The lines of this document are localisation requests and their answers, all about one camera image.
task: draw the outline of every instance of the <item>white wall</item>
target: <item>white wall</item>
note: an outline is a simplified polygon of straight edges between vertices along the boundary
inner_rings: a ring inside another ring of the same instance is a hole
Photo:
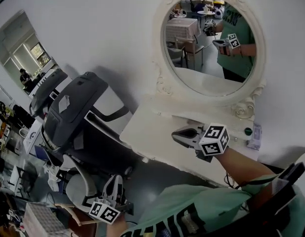
[[[13,53],[30,35],[34,33],[34,29],[26,14],[23,13],[9,24],[3,32],[5,34],[3,43],[6,49]]]
[[[3,32],[0,33],[0,61],[2,63],[5,63],[9,58],[9,53],[6,47],[3,45],[4,38],[5,38],[4,33]]]
[[[114,1],[10,0],[0,5],[0,10],[6,6],[0,25],[24,9],[61,68],[72,77],[95,71],[135,110],[141,96],[154,91],[158,76],[150,61],[160,0]],[[298,7],[291,5],[293,0],[246,1],[260,19],[267,43],[268,86],[256,115],[263,128],[260,159],[286,163],[298,155],[293,151],[305,150],[305,0],[296,0]]]
[[[14,60],[11,58],[9,59],[5,64],[4,67],[6,68],[6,71],[9,73],[10,77],[14,80],[14,82],[20,87],[21,89],[24,87],[24,85],[20,81],[20,72],[15,64]]]

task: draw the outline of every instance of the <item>chair armrest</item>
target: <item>chair armrest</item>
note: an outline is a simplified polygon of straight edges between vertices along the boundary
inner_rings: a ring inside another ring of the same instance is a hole
[[[195,39],[186,39],[186,38],[181,38],[181,37],[176,37],[176,39],[178,41],[182,41],[182,42],[194,42]]]
[[[88,207],[92,207],[92,204],[88,203],[87,201],[91,198],[98,198],[102,196],[102,192],[97,192],[96,194],[92,195],[92,196],[85,196],[82,202],[83,206],[88,206]]]
[[[80,227],[82,224],[81,224],[81,221],[79,220],[79,218],[77,217],[77,215],[74,213],[74,211],[70,208],[70,207],[74,207],[74,206],[71,206],[71,205],[67,205],[67,204],[61,204],[61,203],[56,203],[54,204],[55,206],[59,206],[63,209],[65,209],[71,216],[72,218],[77,222],[78,226]]]

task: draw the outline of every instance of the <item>desk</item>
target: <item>desk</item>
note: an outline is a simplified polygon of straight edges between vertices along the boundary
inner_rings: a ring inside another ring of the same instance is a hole
[[[196,158],[193,149],[185,148],[173,140],[171,136],[172,132],[189,123],[185,118],[169,116],[166,112],[162,111],[162,108],[166,109],[166,105],[171,104],[171,101],[173,101],[173,99],[169,99],[168,96],[145,96],[137,111],[120,135],[120,139],[130,145],[132,150],[141,156],[164,162],[180,170],[225,186],[224,177],[226,171],[216,158],[213,158],[211,163],[200,160]],[[179,106],[173,105],[173,107],[179,114]],[[227,126],[229,125],[223,119],[223,114],[221,117],[218,116],[217,113],[215,113],[214,116],[211,116],[209,110],[207,114],[203,114],[203,116],[199,119],[218,122],[214,119],[216,118],[222,123],[226,123]],[[244,120],[243,122],[243,126],[246,127],[247,122],[249,121]],[[245,140],[230,140],[229,146],[249,158],[254,160],[258,159],[258,151],[247,148]]]
[[[44,75],[43,78],[41,78],[39,80],[39,82],[36,84],[35,88],[30,92],[29,97],[31,99],[33,99],[35,93],[37,92],[37,90],[39,89],[39,87],[41,86],[41,84],[55,71],[55,69],[50,69],[48,70],[48,72]]]
[[[197,19],[173,18],[166,24],[166,41],[175,42],[175,37],[192,39],[201,35]]]
[[[209,16],[209,15],[213,16],[213,15],[215,15],[215,13],[212,12],[212,11],[205,12],[203,10],[198,11],[197,14],[203,15],[205,17],[205,20],[207,20],[206,16]]]

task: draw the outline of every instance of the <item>oval mirror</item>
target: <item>oval mirror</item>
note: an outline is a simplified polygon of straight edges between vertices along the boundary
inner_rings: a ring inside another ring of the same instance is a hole
[[[224,0],[181,0],[167,17],[165,51],[188,87],[207,96],[226,96],[246,83],[257,48],[236,8]]]

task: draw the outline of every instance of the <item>cable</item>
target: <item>cable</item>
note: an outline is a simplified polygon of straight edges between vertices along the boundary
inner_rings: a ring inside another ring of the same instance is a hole
[[[48,201],[48,195],[51,195],[52,200],[53,200],[53,203],[52,203],[52,201],[50,201],[50,200],[49,200],[49,202],[51,202],[51,203],[54,205],[54,204],[55,204],[55,201],[54,201],[54,197],[53,197],[53,195],[52,195],[51,192],[48,192],[48,193],[47,193],[47,196],[45,197],[45,203],[47,203],[47,201]]]
[[[229,173],[226,171],[226,175],[225,175],[225,177],[224,177],[224,182],[226,183],[226,184],[228,184],[228,186],[230,187],[230,188],[233,188],[234,189],[234,185],[235,185],[235,180],[231,177],[231,175],[229,175]]]
[[[226,184],[228,184],[228,186],[229,186],[230,188],[232,188],[232,189],[237,190],[237,189],[240,188],[240,185],[238,185],[236,188],[234,188],[235,180],[232,178],[232,176],[231,176],[227,171],[226,171],[226,175],[225,175],[225,177],[224,177],[223,180],[224,180],[224,182],[225,182]],[[244,206],[241,206],[241,208],[248,212],[248,209],[245,208]]]
[[[134,221],[126,221],[127,223],[132,223],[134,225],[138,225],[138,223],[134,222]]]

